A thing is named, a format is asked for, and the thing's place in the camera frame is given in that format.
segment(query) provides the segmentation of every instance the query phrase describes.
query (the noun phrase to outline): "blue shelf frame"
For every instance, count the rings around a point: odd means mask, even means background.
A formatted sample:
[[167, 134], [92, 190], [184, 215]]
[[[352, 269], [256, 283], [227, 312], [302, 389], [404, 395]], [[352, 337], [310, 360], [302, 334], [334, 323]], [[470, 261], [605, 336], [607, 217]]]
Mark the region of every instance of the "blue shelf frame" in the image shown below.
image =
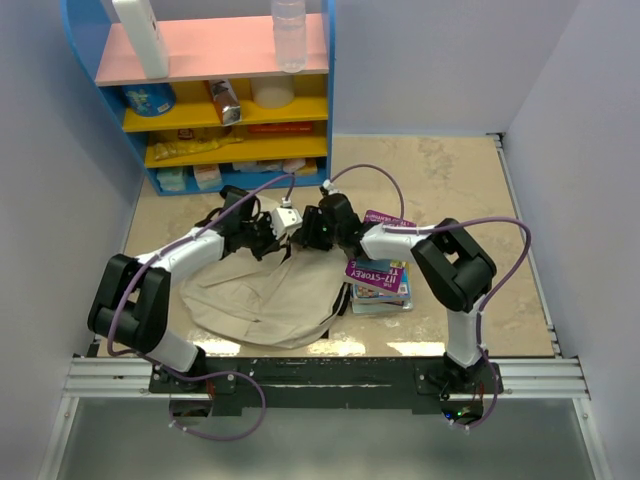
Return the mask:
[[[96, 89], [107, 114], [122, 131], [122, 123], [126, 112], [126, 102], [119, 87], [98, 87], [95, 84], [96, 74], [102, 59], [102, 53], [107, 43], [111, 20], [107, 15], [101, 0], [60, 0], [60, 11], [65, 35], [69, 47], [78, 64]], [[327, 75], [327, 101], [329, 103], [329, 119], [327, 121], [327, 152], [326, 159], [318, 162], [318, 173], [296, 179], [297, 186], [321, 185], [331, 175], [331, 152], [333, 145], [333, 90], [335, 72], [335, 0], [322, 1], [322, 18], [324, 39], [327, 48], [329, 73]], [[146, 173], [158, 195], [184, 195], [194, 193], [208, 193], [219, 191], [222, 186], [210, 190], [199, 190], [193, 177], [189, 178], [187, 190], [184, 192], [164, 192], [156, 179], [154, 169], [147, 169], [144, 157], [148, 144], [148, 133], [127, 133], [122, 131], [127, 141], [131, 155], [140, 168]], [[271, 180], [278, 173], [241, 173], [225, 172], [223, 170], [223, 184], [232, 184], [244, 189], [253, 189]], [[276, 184], [271, 188], [285, 186]]]

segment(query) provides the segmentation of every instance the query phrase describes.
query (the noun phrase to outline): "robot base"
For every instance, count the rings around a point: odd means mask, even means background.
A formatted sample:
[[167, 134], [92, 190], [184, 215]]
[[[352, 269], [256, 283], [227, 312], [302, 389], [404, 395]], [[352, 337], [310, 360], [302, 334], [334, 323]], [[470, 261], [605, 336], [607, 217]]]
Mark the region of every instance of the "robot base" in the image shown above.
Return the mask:
[[[431, 382], [449, 365], [445, 357], [376, 358], [206, 358], [209, 372], [234, 370], [260, 384], [269, 408], [409, 409], [414, 414], [443, 412], [442, 387]], [[500, 379], [500, 369], [493, 364]], [[479, 366], [475, 384], [484, 384], [485, 396], [493, 394], [490, 369]], [[216, 378], [214, 415], [241, 415], [243, 408], [257, 408], [255, 389], [235, 377]], [[203, 382], [189, 393], [206, 394]], [[449, 394], [474, 393], [475, 387]], [[179, 395], [179, 383], [167, 373], [151, 379], [149, 392]], [[460, 400], [468, 404], [469, 400]]]

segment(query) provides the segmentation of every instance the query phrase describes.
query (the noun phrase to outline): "stack of books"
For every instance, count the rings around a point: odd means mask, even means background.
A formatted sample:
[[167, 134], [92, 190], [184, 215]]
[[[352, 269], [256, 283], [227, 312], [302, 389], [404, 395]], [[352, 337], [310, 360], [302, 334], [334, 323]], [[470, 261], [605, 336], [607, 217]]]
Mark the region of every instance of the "stack of books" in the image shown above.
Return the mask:
[[[368, 210], [365, 222], [415, 227], [415, 223]], [[413, 310], [408, 265], [397, 260], [350, 260], [345, 281], [351, 283], [351, 308], [356, 315]]]

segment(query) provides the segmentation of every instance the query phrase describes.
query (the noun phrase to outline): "pink shelf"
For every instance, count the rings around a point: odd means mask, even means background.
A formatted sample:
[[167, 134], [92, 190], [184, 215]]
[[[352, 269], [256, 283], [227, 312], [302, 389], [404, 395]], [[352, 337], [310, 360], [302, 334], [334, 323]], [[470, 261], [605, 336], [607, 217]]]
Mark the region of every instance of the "pink shelf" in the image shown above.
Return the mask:
[[[206, 18], [158, 22], [169, 49], [169, 77], [144, 76], [122, 25], [114, 23], [102, 54], [96, 84], [180, 82], [212, 77], [278, 75], [271, 17]], [[307, 15], [307, 68], [328, 73], [322, 15]]]

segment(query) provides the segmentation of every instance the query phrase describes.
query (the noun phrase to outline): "can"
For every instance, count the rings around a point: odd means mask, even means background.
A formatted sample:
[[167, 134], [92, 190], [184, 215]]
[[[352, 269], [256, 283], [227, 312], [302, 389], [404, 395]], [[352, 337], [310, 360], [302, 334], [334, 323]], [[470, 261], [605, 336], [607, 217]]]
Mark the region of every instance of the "can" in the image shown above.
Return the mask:
[[157, 117], [170, 111], [176, 104], [176, 94], [168, 83], [123, 85], [129, 105], [142, 117]]

